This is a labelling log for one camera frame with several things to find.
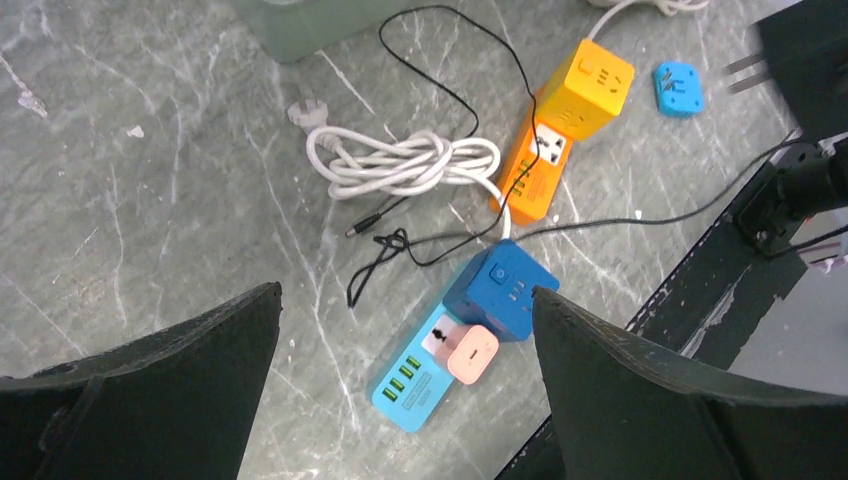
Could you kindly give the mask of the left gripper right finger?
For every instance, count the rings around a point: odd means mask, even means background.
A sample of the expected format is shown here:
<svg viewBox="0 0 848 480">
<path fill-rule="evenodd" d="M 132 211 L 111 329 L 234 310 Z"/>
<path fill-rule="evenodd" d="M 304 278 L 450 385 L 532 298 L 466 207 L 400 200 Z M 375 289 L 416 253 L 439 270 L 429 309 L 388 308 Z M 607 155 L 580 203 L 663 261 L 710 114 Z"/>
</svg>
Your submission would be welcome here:
<svg viewBox="0 0 848 480">
<path fill-rule="evenodd" d="M 843 479 L 847 400 L 684 357 L 558 293 L 533 328 L 570 479 Z"/>
</svg>

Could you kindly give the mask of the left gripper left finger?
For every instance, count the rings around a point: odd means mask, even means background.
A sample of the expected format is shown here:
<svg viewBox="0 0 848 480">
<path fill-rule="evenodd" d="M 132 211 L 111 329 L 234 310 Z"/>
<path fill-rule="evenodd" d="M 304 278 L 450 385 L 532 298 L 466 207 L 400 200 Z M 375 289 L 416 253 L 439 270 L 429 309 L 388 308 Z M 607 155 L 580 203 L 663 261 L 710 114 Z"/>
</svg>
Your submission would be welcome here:
<svg viewBox="0 0 848 480">
<path fill-rule="evenodd" d="M 264 283 L 98 355 L 1 380 L 5 479 L 234 479 L 278 343 Z"/>
</svg>

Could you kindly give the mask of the pink small block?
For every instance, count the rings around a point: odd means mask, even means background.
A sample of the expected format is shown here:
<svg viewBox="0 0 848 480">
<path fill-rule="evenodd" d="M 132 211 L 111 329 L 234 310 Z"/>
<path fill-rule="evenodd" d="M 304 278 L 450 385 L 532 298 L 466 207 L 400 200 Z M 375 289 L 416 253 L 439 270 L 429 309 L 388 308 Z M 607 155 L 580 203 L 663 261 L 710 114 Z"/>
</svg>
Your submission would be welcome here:
<svg viewBox="0 0 848 480">
<path fill-rule="evenodd" d="M 483 325 L 436 328 L 436 363 L 464 385 L 479 380 L 497 354 L 500 342 Z"/>
</svg>

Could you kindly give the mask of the blue cube socket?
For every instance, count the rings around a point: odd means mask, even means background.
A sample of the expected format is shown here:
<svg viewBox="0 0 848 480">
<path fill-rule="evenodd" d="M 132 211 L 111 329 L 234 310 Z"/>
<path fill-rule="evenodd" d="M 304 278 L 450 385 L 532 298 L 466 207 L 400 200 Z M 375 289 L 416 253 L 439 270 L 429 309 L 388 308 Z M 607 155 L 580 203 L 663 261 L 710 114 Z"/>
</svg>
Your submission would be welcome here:
<svg viewBox="0 0 848 480">
<path fill-rule="evenodd" d="M 533 289 L 558 290 L 560 281 L 509 239 L 476 254 L 446 291 L 442 303 L 466 324 L 487 327 L 501 342 L 533 334 Z"/>
</svg>

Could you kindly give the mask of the teal power strip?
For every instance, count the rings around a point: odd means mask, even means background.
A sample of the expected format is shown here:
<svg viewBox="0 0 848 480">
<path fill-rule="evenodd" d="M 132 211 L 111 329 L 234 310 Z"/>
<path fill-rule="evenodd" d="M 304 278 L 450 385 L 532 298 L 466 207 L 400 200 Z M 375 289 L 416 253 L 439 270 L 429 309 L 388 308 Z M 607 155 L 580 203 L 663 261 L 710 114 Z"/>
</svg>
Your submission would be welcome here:
<svg viewBox="0 0 848 480">
<path fill-rule="evenodd" d="M 442 316 L 457 320 L 442 302 L 435 301 L 402 338 L 369 390 L 372 405 L 408 433 L 419 431 L 427 423 L 455 382 L 455 377 L 423 346 Z"/>
</svg>

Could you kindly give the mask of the orange power strip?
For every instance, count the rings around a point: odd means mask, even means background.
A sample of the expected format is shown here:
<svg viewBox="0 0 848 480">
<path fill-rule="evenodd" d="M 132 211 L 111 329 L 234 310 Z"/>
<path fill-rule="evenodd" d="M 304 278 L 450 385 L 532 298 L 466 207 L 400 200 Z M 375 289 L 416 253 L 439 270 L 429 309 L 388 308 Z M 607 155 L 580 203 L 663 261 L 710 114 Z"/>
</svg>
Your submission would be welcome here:
<svg viewBox="0 0 848 480">
<path fill-rule="evenodd" d="M 513 224 L 528 226 L 547 215 L 573 143 L 552 119 L 544 114 L 533 119 L 528 108 L 497 181 Z"/>
</svg>

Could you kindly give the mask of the yellow cube socket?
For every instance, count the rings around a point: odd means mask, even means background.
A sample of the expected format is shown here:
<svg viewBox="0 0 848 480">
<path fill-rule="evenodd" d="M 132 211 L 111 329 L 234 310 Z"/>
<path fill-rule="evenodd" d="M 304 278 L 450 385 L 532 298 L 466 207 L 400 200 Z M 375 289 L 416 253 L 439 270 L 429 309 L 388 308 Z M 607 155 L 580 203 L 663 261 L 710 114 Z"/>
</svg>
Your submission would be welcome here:
<svg viewBox="0 0 848 480">
<path fill-rule="evenodd" d="M 577 141 L 586 141 L 619 116 L 635 68 L 584 38 L 542 87 L 536 118 Z"/>
</svg>

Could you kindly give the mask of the black power adapter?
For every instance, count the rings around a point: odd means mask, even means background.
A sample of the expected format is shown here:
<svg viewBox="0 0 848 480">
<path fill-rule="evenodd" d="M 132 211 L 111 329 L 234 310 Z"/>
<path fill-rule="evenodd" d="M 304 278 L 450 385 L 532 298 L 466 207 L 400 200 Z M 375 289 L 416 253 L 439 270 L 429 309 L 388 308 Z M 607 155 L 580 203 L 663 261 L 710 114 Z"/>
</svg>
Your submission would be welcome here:
<svg viewBox="0 0 848 480">
<path fill-rule="evenodd" d="M 847 2 L 798 1 L 757 21 L 760 50 L 724 69 L 733 75 L 765 69 L 728 86 L 734 94 L 770 81 L 804 137 L 818 141 L 847 132 Z"/>
</svg>

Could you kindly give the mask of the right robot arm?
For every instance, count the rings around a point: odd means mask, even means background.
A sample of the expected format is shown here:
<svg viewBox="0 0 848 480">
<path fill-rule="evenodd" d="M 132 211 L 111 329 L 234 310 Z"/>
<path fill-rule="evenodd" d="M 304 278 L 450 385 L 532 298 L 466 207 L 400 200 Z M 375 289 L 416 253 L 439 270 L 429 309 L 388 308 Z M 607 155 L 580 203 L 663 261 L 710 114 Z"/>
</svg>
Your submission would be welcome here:
<svg viewBox="0 0 848 480">
<path fill-rule="evenodd" d="M 847 142 L 832 152 L 800 138 L 775 148 L 765 179 L 735 215 L 740 234 L 763 257 L 776 259 L 847 232 L 845 226 L 798 245 L 790 243 L 801 224 L 817 214 L 847 206 Z"/>
</svg>

